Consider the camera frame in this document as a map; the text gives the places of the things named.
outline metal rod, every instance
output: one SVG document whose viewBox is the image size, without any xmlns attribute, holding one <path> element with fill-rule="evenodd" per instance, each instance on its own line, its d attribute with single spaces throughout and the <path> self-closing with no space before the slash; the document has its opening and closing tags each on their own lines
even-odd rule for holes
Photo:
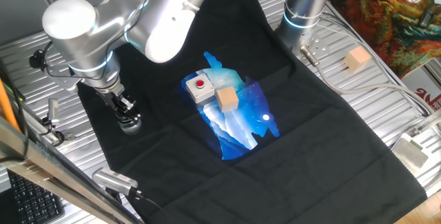
<svg viewBox="0 0 441 224">
<path fill-rule="evenodd" d="M 8 91 L 8 96 L 12 104 L 12 108 L 14 108 L 15 113 L 19 113 L 19 106 L 17 105 L 17 100 L 14 98 L 13 93 Z M 48 131 L 48 128 L 45 127 L 40 118 L 26 105 L 21 104 L 23 108 L 23 113 L 25 114 L 26 123 L 30 128 L 32 128 L 36 133 L 43 134 Z M 43 136 L 42 139 L 45 139 L 47 142 L 55 145 L 59 142 L 58 136 L 55 134 L 55 131 L 49 132 L 47 135 Z"/>
<path fill-rule="evenodd" d="M 18 154 L 19 157 L 23 156 L 23 141 L 24 135 L 14 129 L 5 119 L 0 118 L 0 156 L 18 157 Z M 46 146 L 45 143 L 46 141 L 38 144 L 29 142 L 27 161 L 22 163 L 10 161 L 3 165 L 106 223 L 119 223 L 120 221 L 140 223 L 133 214 L 98 185 L 92 187 L 90 181 L 84 181 L 60 163 L 54 155 L 54 148 L 50 145 Z"/>
</svg>

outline metal table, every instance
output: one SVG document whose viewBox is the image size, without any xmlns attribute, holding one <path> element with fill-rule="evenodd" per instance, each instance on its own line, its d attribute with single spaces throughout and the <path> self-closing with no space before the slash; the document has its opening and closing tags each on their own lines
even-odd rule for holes
<svg viewBox="0 0 441 224">
<path fill-rule="evenodd" d="M 273 27 L 276 27 L 282 18 L 284 1 L 259 0 L 268 23 Z M 333 83 L 339 87 L 350 89 L 391 81 L 391 77 L 388 77 L 379 66 L 382 65 L 382 61 L 378 57 L 378 63 L 371 60 L 360 72 L 355 74 L 350 72 L 343 63 L 343 59 L 348 51 L 358 46 L 357 41 L 346 35 L 346 30 L 328 21 L 320 21 L 319 25 L 326 27 L 318 27 L 317 33 L 329 48 L 329 55 L 319 59 L 323 70 Z M 61 145 L 59 151 L 88 176 L 91 176 L 95 170 L 100 167 L 108 167 L 108 164 L 78 95 L 64 90 L 41 71 L 32 69 L 28 63 L 28 58 L 34 51 L 37 48 L 44 48 L 48 42 L 49 38 L 42 32 L 3 45 L 0 47 L 0 59 L 6 65 L 18 89 L 26 96 L 25 104 L 39 117 L 42 118 L 47 114 L 49 98 L 59 99 L 61 124 L 57 126 L 57 130 L 72 132 L 76 137 L 75 141 Z M 64 60 L 53 49 L 48 52 L 48 62 L 55 64 L 64 62 Z M 318 75 L 315 68 L 310 65 L 309 68 Z M 342 97 L 386 145 L 395 142 L 404 131 L 423 120 L 414 104 L 396 90 L 378 89 Z M 432 130 L 421 134 L 416 139 L 432 153 L 417 177 L 421 184 L 430 181 L 441 170 L 440 139 L 441 137 Z M 7 172 L 3 167 L 0 169 L 0 191 L 9 187 Z M 441 184 L 434 185 L 427 191 L 427 194 L 430 196 L 440 188 Z M 67 201 L 63 201 L 63 204 L 65 205 L 65 216 L 54 223 L 102 222 Z M 123 204 L 139 217 L 125 198 L 123 198 Z"/>
</svg>

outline wooden cube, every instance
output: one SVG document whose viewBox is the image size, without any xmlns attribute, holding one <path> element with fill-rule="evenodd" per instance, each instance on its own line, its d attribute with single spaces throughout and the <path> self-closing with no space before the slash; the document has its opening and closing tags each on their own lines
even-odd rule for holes
<svg viewBox="0 0 441 224">
<path fill-rule="evenodd" d="M 359 46 L 351 50 L 343 61 L 351 71 L 355 72 L 363 68 L 370 59 L 371 55 L 362 46 Z"/>
<path fill-rule="evenodd" d="M 233 86 L 217 90 L 216 98 L 222 113 L 235 110 L 239 105 L 239 98 Z"/>
</svg>

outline black keyboard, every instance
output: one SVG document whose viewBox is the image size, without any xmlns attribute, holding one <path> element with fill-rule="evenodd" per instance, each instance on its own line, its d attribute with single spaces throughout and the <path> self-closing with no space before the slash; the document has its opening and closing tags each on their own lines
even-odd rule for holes
<svg viewBox="0 0 441 224">
<path fill-rule="evenodd" d="M 21 224 L 45 224 L 62 216 L 60 198 L 8 170 Z"/>
</svg>

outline cable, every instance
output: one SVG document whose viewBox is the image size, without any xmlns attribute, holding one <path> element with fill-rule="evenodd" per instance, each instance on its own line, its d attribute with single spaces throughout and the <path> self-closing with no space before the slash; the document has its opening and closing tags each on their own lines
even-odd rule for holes
<svg viewBox="0 0 441 224">
<path fill-rule="evenodd" d="M 363 47 L 365 48 L 365 50 L 366 50 L 366 51 L 372 56 L 372 58 L 374 58 L 376 64 L 380 67 L 380 69 L 383 71 L 383 73 L 389 75 L 389 79 L 391 79 L 391 80 L 394 81 L 395 83 L 398 83 L 398 81 L 396 81 L 396 80 L 390 75 L 390 73 L 389 73 L 386 69 L 384 69 L 383 65 L 382 65 L 380 62 L 377 61 L 377 59 L 375 58 L 375 56 L 373 56 L 372 53 L 370 52 L 370 49 L 367 47 L 367 45 L 365 45 L 365 43 L 363 43 L 360 39 L 358 39 L 357 37 L 355 37 L 355 36 L 353 36 L 353 35 L 351 35 L 351 34 L 349 34 L 349 33 L 339 32 L 339 31 L 337 31 L 337 30 L 334 30 L 334 29 L 332 29 L 332 28 L 328 28 L 328 27 L 326 27 L 326 26 L 322 26 L 322 25 L 320 25 L 320 24 L 317 24 L 317 26 L 319 26 L 319 27 L 321 27 L 321 28 L 325 28 L 325 29 L 327 29 L 327 30 L 330 30 L 330 31 L 335 32 L 335 33 L 338 33 L 338 34 L 343 34 L 343 35 L 348 36 L 348 37 L 354 39 L 355 41 L 357 41 L 361 46 L 363 46 Z M 346 28 L 346 27 L 344 27 L 344 26 L 340 26 L 340 27 L 341 27 L 341 28 L 344 28 L 344 29 L 346 29 L 346 30 L 351 31 L 349 28 Z M 426 114 L 426 115 L 430 115 L 430 114 L 431 114 L 430 111 L 429 111 L 429 109 L 427 109 L 426 106 L 421 105 L 421 103 L 419 102 L 420 97 L 415 98 L 415 97 L 411 96 L 410 94 L 407 94 L 407 95 L 411 98 L 411 100 L 413 100 L 413 102 L 415 102 L 419 107 L 422 108 L 422 110 L 423 110 L 423 112 L 424 112 L 423 114 Z"/>
<path fill-rule="evenodd" d="M 340 26 L 341 28 L 344 28 L 346 31 L 352 33 L 354 35 L 354 38 L 357 39 L 357 41 L 362 42 L 360 37 L 346 23 L 344 23 L 342 21 L 338 21 L 337 19 L 336 20 L 331 20 L 331 19 L 324 18 L 324 17 L 320 17 L 320 18 L 325 20 L 325 21 L 328 21 L 330 23 L 336 24 L 337 26 Z"/>
<path fill-rule="evenodd" d="M 23 162 L 23 159 L 20 158 L 16 158 L 16 157 L 8 157 L 8 158 L 1 158 L 0 159 L 0 163 L 5 163 L 5 162 L 10 162 L 10 161 L 15 161 L 15 162 Z"/>
<path fill-rule="evenodd" d="M 63 144 L 63 143 L 64 143 L 64 139 L 62 139 L 60 142 L 58 142 L 57 144 L 55 144 L 54 147 L 58 147 L 58 146 L 60 146 L 60 145 Z"/>
<path fill-rule="evenodd" d="M 395 85 L 392 83 L 379 83 L 379 84 L 375 84 L 375 85 L 369 85 L 363 88 L 358 88 L 355 90 L 344 90 L 341 89 L 337 86 L 335 86 L 333 83 L 331 83 L 331 81 L 326 77 L 325 73 L 323 72 L 322 68 L 320 65 L 316 65 L 317 71 L 318 73 L 321 75 L 323 81 L 335 92 L 340 93 L 340 94 L 360 94 L 363 92 L 367 92 L 370 90 L 375 90 L 378 88 L 392 88 L 392 89 L 396 89 L 396 90 L 401 90 L 407 94 L 409 94 L 410 96 L 412 96 L 416 101 L 418 101 L 419 104 L 421 104 L 424 108 L 426 108 L 430 114 L 435 113 L 435 111 L 433 111 L 433 109 L 429 106 L 429 104 L 426 103 L 426 101 L 424 101 L 423 99 L 421 99 L 417 94 L 415 94 L 413 91 L 402 87 L 401 85 Z"/>
<path fill-rule="evenodd" d="M 6 76 L 6 79 L 9 81 L 9 84 L 11 85 L 11 88 L 12 88 L 12 92 L 14 93 L 15 101 L 17 102 L 17 105 L 19 106 L 19 114 L 21 117 L 21 130 L 25 136 L 25 140 L 24 140 L 25 148 L 23 151 L 23 160 L 26 160 L 26 157 L 28 155 L 28 148 L 29 148 L 29 132 L 28 132 L 28 124 L 26 122 L 25 114 L 23 111 L 23 106 L 20 101 L 20 96 L 18 94 L 18 90 L 15 87 L 15 84 L 12 81 L 10 75 L 1 66 L 0 66 L 0 70 L 3 72 L 3 74 Z"/>
<path fill-rule="evenodd" d="M 49 128 L 48 128 L 48 131 L 47 132 L 45 132 L 45 133 L 43 133 L 43 134 L 40 134 L 41 136 L 45 136 L 45 135 L 48 135 L 48 134 L 50 134 L 51 132 L 52 132 L 52 130 L 53 130 L 53 127 L 52 127 L 52 125 L 50 125 L 49 124 Z"/>
<path fill-rule="evenodd" d="M 344 27 L 345 29 L 347 29 L 348 31 L 350 31 L 350 32 L 351 32 L 353 35 L 355 35 L 360 41 L 362 41 L 362 37 L 361 37 L 357 32 L 355 32 L 355 31 L 351 28 L 351 26 L 349 26 L 349 24 L 347 24 L 344 20 L 340 19 L 340 17 L 341 17 L 340 14 L 339 14 L 338 12 L 335 12 L 335 11 L 334 11 L 334 7 L 332 7 L 332 5 L 330 5 L 329 0 L 326 1 L 325 5 L 326 5 L 326 7 L 328 7 L 329 11 L 331 11 L 332 14 L 334 14 L 334 17 L 335 17 L 337 20 L 339 20 L 341 23 L 343 23 L 343 25 L 345 26 L 345 27 Z"/>
<path fill-rule="evenodd" d="M 324 17 L 320 17 L 321 19 L 325 19 L 325 20 L 327 20 L 327 21 L 337 21 L 339 24 L 344 25 L 346 28 L 349 28 L 349 26 L 348 26 L 345 22 L 343 22 L 343 21 L 340 20 L 338 17 L 336 17 L 336 16 L 334 16 L 334 15 L 332 15 L 332 14 L 329 14 L 329 13 L 326 13 L 326 12 L 322 12 L 322 15 L 325 15 L 325 16 L 328 16 L 328 17 L 331 17 L 332 20 L 326 19 L 326 18 L 324 18 Z"/>
<path fill-rule="evenodd" d="M 167 214 L 165 213 L 164 209 L 163 209 L 160 205 L 158 205 L 158 204 L 155 203 L 154 201 L 148 199 L 147 197 L 143 196 L 142 194 L 140 194 L 140 193 L 138 193 L 138 192 L 136 192 L 136 197 L 139 198 L 139 199 L 146 200 L 147 202 L 149 202 L 149 203 L 155 205 L 155 206 L 156 206 L 156 207 L 157 207 L 157 208 L 163 213 L 163 216 L 164 216 L 164 223 L 165 223 L 165 224 L 168 224 Z"/>
<path fill-rule="evenodd" d="M 139 14 L 139 15 L 137 16 L 138 19 L 139 19 L 139 17 L 141 16 L 142 9 L 143 9 L 143 7 L 145 6 L 145 3 L 147 2 L 147 0 L 142 0 L 142 2 L 143 2 L 143 4 L 142 4 L 142 5 L 140 4 L 139 7 L 138 7 L 137 9 L 134 10 L 134 14 L 133 14 L 133 16 L 135 16 L 136 14 Z M 126 34 L 127 32 L 129 32 L 129 31 L 130 31 L 130 30 L 136 25 L 136 23 L 138 22 L 138 21 L 136 21 L 136 22 L 135 22 L 135 23 L 134 23 L 134 24 L 133 24 L 128 30 L 125 30 L 124 33 L 123 33 L 122 35 L 119 35 L 119 36 L 118 36 L 118 33 L 119 33 L 120 31 L 126 29 L 126 26 L 127 26 L 128 23 L 131 22 L 132 20 L 133 20 L 132 18 L 127 19 L 127 20 L 125 21 L 125 23 L 122 25 L 122 26 L 124 27 L 123 29 L 121 29 L 121 30 L 119 30 L 118 32 L 116 32 L 115 34 L 113 34 L 108 40 L 104 41 L 99 47 L 95 48 L 93 51 L 91 51 L 91 52 L 89 52 L 88 54 L 84 55 L 84 58 L 82 58 L 82 59 L 75 59 L 75 60 L 71 60 L 71 61 L 61 62 L 61 63 L 58 63 L 57 65 L 69 65 L 69 64 L 71 64 L 71 63 L 73 63 L 73 62 L 82 61 L 82 60 L 84 60 L 84 59 L 87 59 L 87 57 L 90 56 L 91 54 L 94 54 L 95 52 L 98 52 L 99 50 L 102 50 L 105 46 L 107 46 L 107 45 L 108 45 L 108 46 L 112 45 L 112 43 L 114 43 L 115 41 L 119 40 L 124 34 Z"/>
<path fill-rule="evenodd" d="M 52 42 L 50 41 L 46 47 L 44 48 L 44 50 L 41 53 L 42 59 L 43 59 L 43 64 L 45 66 L 46 72 L 48 73 L 49 76 L 51 77 L 61 77 L 61 78 L 73 78 L 73 79 L 91 79 L 91 80 L 101 80 L 104 76 L 105 76 L 105 71 L 107 69 L 107 65 L 109 63 L 109 61 L 107 60 L 108 54 L 109 54 L 109 48 L 110 46 L 115 43 L 116 41 L 118 41 L 121 37 L 123 37 L 127 32 L 129 32 L 138 22 L 139 19 L 141 18 L 145 3 L 147 2 L 147 0 L 144 0 L 142 2 L 142 4 L 140 5 L 140 7 L 137 9 L 138 11 L 138 16 L 136 17 L 136 21 L 133 23 L 133 25 L 130 26 L 130 28 L 128 28 L 127 30 L 125 30 L 121 35 L 119 35 L 117 38 L 113 39 L 111 42 L 108 43 L 106 49 L 105 49 L 105 54 L 104 54 L 104 58 L 105 58 L 105 65 L 103 66 L 103 74 L 99 77 L 99 78 L 95 78 L 95 77 L 78 77 L 78 76 L 60 76 L 60 75 L 53 75 L 50 73 L 49 69 L 51 66 L 48 65 L 47 61 L 46 61 L 46 52 L 49 50 L 50 46 L 52 45 Z"/>
<path fill-rule="evenodd" d="M 10 125 L 20 131 L 19 124 L 15 119 L 14 110 L 12 110 L 11 102 L 9 101 L 8 93 L 3 86 L 3 81 L 0 79 L 0 105 L 5 114 L 5 118 Z"/>
</svg>

